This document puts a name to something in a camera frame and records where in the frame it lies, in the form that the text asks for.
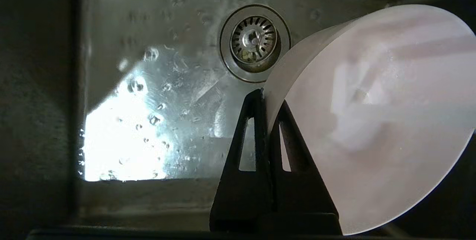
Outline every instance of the drain flange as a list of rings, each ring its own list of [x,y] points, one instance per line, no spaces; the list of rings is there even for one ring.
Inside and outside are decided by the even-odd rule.
[[[275,62],[290,48],[284,21],[262,5],[250,5],[231,14],[220,42],[226,67],[247,82],[266,81]]]

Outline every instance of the metal surface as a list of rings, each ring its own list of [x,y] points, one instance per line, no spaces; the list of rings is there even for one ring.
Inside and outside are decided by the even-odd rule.
[[[253,16],[260,16],[261,23],[265,21],[263,26],[259,23],[258,25],[243,27],[244,30],[240,30],[240,32],[244,32],[245,35],[236,31],[240,23]],[[264,49],[264,51],[261,50],[259,54],[256,51],[256,46],[250,45],[246,47],[241,44],[242,46],[240,47],[240,44],[238,44],[238,46],[233,44],[233,39],[238,38],[239,40],[240,35],[249,37],[250,35],[246,34],[248,32],[251,32],[251,36],[253,36],[257,30],[262,33],[258,47],[259,49]],[[269,36],[273,34],[265,34],[269,32],[275,32],[274,36]],[[231,74],[246,82],[259,83],[266,81],[276,61],[280,59],[290,47],[291,38],[289,29],[284,23],[284,20],[274,10],[263,5],[249,5],[237,10],[226,20],[221,30],[221,59],[223,59],[224,64]]]
[[[250,6],[233,14],[252,4],[275,12]],[[262,86],[237,79],[221,61],[219,36],[225,22],[233,29],[246,17],[266,17],[279,34],[282,55],[291,40],[298,42],[384,4],[83,0],[80,62],[85,73],[85,123],[79,175],[87,181],[219,177],[241,102]],[[231,32],[224,30],[223,35],[231,37]],[[229,49],[230,39],[225,42]],[[247,72],[251,78],[244,79],[263,81],[270,70]]]

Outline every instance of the water droplet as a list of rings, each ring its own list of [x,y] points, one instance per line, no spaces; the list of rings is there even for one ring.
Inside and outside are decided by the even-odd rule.
[[[172,84],[170,84],[170,83],[165,83],[165,84],[162,86],[162,91],[170,91],[171,88],[172,88]]]
[[[128,86],[129,92],[131,93],[141,93],[146,89],[146,82],[143,77],[137,77],[132,79]]]
[[[320,19],[320,16],[321,16],[320,11],[318,9],[314,9],[311,11],[309,18],[311,18],[311,20],[317,21]]]
[[[155,62],[158,58],[158,49],[149,47],[144,53],[144,60],[149,62]]]
[[[129,66],[129,61],[127,59],[122,59],[118,63],[117,68],[118,68],[119,71],[124,72],[124,71],[126,71],[128,66]]]
[[[170,144],[168,142],[165,142],[164,140],[162,141],[162,144],[165,146],[166,149],[170,148]]]
[[[160,118],[155,115],[151,115],[149,121],[151,125],[155,126],[156,124],[160,123]]]

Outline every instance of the drain strainer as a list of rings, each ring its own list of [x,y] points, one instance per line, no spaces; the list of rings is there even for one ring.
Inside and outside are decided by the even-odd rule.
[[[284,21],[262,5],[250,5],[233,13],[223,27],[220,43],[226,67],[248,82],[266,81],[275,62],[290,48]]]

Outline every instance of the stainless steel sink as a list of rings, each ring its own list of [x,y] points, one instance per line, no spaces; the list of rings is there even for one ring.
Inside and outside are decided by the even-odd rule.
[[[388,5],[454,5],[448,1],[81,0],[75,170],[82,180],[71,223],[208,229],[241,103],[266,79],[240,77],[223,60],[222,33],[237,10],[274,12],[289,48]],[[254,14],[261,16],[250,13],[232,25]],[[242,166],[252,170],[247,137]]]

